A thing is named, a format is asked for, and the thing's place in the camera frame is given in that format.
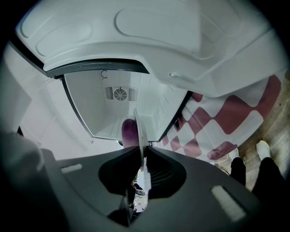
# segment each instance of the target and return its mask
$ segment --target circular fan grille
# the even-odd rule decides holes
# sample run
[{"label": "circular fan grille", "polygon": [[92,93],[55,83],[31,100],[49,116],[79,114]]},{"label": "circular fan grille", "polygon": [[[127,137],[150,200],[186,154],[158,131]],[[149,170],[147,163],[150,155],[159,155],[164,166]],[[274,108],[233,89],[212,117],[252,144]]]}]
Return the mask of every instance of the circular fan grille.
[{"label": "circular fan grille", "polygon": [[115,99],[123,101],[127,98],[127,93],[123,89],[116,89],[114,92]]}]

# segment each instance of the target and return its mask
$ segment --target wooden floor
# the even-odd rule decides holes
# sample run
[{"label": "wooden floor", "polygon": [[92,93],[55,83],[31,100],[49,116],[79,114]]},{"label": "wooden floor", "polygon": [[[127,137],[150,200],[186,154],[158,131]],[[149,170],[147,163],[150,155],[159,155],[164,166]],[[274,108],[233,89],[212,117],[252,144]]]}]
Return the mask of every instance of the wooden floor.
[{"label": "wooden floor", "polygon": [[[271,148],[271,156],[278,165],[282,175],[286,175],[290,165],[290,72],[282,84],[282,90],[278,99],[267,118],[259,129],[241,146],[239,154],[246,165],[246,187],[252,190],[256,182],[260,159],[256,152],[256,143],[266,141]],[[216,164],[231,173],[231,159]]]}]

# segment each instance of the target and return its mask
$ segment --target red and white checkered fabric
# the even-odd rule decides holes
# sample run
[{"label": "red and white checkered fabric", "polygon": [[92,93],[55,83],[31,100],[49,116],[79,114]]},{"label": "red and white checkered fabric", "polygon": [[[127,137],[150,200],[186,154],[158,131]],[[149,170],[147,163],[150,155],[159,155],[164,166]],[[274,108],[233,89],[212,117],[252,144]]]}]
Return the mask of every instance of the red and white checkered fabric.
[{"label": "red and white checkered fabric", "polygon": [[193,93],[179,130],[172,126],[156,147],[212,162],[247,140],[272,109],[281,81],[271,76],[218,98]]}]

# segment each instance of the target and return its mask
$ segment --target person's leg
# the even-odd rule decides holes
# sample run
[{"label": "person's leg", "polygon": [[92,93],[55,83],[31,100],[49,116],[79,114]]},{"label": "person's leg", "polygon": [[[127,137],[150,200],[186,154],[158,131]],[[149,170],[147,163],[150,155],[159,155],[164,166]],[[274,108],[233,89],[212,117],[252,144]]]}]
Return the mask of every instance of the person's leg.
[{"label": "person's leg", "polygon": [[236,148],[231,151],[229,157],[232,159],[231,164],[231,177],[233,177],[236,181],[240,182],[242,185],[246,185],[246,166],[244,165],[244,161],[239,156],[239,151]]},{"label": "person's leg", "polygon": [[261,202],[282,197],[287,191],[286,181],[279,168],[270,157],[270,148],[264,141],[257,144],[257,152],[261,159],[260,169],[256,184],[252,192]]}]

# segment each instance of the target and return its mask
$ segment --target black pants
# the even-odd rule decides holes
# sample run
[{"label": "black pants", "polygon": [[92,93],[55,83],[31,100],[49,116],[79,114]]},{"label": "black pants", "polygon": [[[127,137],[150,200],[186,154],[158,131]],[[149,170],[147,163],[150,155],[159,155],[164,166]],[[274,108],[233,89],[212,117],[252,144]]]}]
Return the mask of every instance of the black pants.
[{"label": "black pants", "polygon": [[[241,158],[235,158],[231,165],[231,177],[246,185],[246,167]],[[256,184],[252,190],[258,199],[266,203],[273,198],[285,197],[289,189],[277,165],[271,158],[261,161]]]}]

